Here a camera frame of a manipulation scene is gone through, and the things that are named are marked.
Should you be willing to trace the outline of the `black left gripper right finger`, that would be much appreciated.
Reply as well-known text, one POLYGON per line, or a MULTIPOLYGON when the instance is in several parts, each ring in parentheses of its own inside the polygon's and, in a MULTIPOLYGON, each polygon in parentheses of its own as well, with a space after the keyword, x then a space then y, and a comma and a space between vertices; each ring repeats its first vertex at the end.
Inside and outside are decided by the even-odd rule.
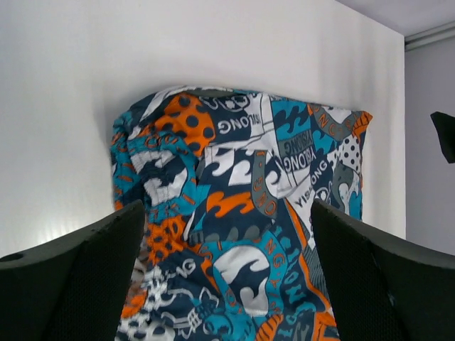
POLYGON ((454 340, 454 256, 311 206, 316 249, 342 340, 454 340))

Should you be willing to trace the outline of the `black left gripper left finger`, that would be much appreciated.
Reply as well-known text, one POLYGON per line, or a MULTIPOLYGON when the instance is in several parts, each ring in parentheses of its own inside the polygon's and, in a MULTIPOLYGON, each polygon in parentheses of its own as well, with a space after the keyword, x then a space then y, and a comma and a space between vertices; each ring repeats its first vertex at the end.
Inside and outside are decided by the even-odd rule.
POLYGON ((145 212, 136 200, 98 222, 1 258, 2 340, 113 340, 145 212))

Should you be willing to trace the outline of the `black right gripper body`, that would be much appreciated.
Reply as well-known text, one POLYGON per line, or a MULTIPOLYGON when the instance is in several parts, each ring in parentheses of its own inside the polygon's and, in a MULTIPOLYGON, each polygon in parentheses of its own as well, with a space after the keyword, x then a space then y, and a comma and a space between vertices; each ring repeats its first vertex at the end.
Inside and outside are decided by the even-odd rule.
POLYGON ((430 115, 437 131, 441 152, 448 163, 455 162, 455 118, 443 112, 430 115))

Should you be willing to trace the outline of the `colourful patterned shorts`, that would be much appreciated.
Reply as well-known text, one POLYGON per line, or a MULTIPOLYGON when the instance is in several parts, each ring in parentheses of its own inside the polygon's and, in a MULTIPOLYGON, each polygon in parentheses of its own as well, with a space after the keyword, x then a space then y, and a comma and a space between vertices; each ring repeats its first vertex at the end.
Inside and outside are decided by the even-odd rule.
POLYGON ((320 199, 362 217, 370 113, 183 86, 119 116, 116 209, 144 237, 117 340, 337 340, 311 225, 320 199))

